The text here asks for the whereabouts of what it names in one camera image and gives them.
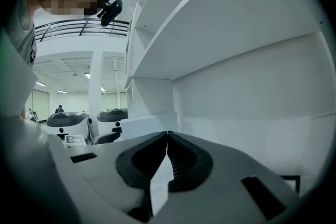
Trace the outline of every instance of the white wall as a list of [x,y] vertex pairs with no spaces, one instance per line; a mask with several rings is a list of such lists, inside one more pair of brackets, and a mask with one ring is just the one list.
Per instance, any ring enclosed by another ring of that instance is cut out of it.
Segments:
[[110,51],[115,56],[125,56],[127,38],[109,36],[55,37],[37,43],[37,58],[53,54],[68,54],[82,51]]
[[335,126],[334,71],[318,35],[232,57],[173,82],[180,132],[315,181]]
[[120,93],[120,108],[127,108],[127,94],[125,92]]
[[33,90],[32,92],[32,110],[38,116],[38,120],[46,120],[49,118],[49,93]]
[[63,106],[65,112],[89,111],[89,100],[87,93],[50,93],[49,113],[54,114],[59,105]]
[[101,106],[101,110],[118,108],[117,93],[102,93]]
[[30,93],[26,104],[25,104],[25,111],[28,111],[28,109],[31,109],[33,107],[33,92]]
[[[85,111],[89,112],[88,93],[58,93],[51,92],[49,99],[49,113],[54,114],[61,104],[65,112]],[[118,107],[117,93],[102,93],[102,109],[114,109]]]

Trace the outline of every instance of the metal railing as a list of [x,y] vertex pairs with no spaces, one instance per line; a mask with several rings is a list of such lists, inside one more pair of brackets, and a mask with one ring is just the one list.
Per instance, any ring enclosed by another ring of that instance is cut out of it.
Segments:
[[103,34],[127,36],[129,22],[114,20],[107,27],[100,25],[100,19],[72,19],[60,20],[50,24],[35,27],[35,40],[42,42],[45,38],[73,35],[79,36],[86,34]]

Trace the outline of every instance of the white shelving unit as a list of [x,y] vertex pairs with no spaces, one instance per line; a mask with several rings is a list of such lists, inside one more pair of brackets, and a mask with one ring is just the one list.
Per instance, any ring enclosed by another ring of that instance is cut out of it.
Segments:
[[156,31],[143,58],[133,62],[133,75],[174,80],[259,47],[316,33],[322,20],[315,0],[183,0]]
[[318,0],[141,0],[127,53],[129,133],[177,126],[301,174],[306,191],[335,131],[335,45]]

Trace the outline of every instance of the black cutout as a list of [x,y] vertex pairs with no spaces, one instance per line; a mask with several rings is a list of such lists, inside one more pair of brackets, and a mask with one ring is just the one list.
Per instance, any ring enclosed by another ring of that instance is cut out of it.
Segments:
[[87,161],[88,159],[93,159],[96,157],[97,156],[95,153],[88,153],[88,154],[70,157],[70,159],[72,160],[73,163],[80,163],[80,162]]
[[300,193],[301,176],[281,176],[284,180],[295,180],[295,191]]
[[167,133],[161,132],[139,145],[122,152],[115,167],[124,181],[134,188],[144,190],[141,205],[129,211],[133,218],[148,222],[153,216],[150,183],[166,156]]
[[168,131],[167,140],[167,153],[174,171],[174,180],[169,182],[169,192],[197,188],[211,174],[214,166],[211,155],[171,131]]
[[133,208],[128,215],[141,221],[148,222],[153,216],[150,190],[145,190],[145,194],[139,207]]
[[64,141],[64,137],[68,134],[57,134],[58,137],[61,138],[62,141]]
[[286,209],[286,207],[278,201],[278,199],[255,176],[246,177],[242,179],[241,182],[244,184],[267,220],[276,217]]
[[114,127],[114,128],[112,128],[112,132],[122,133],[121,127]]

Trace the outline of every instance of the gray t-shirt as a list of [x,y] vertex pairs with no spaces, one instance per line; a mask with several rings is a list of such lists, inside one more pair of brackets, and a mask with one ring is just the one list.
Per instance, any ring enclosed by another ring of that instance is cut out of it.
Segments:
[[27,14],[27,0],[17,0],[4,25],[11,42],[29,67],[36,57],[35,28]]

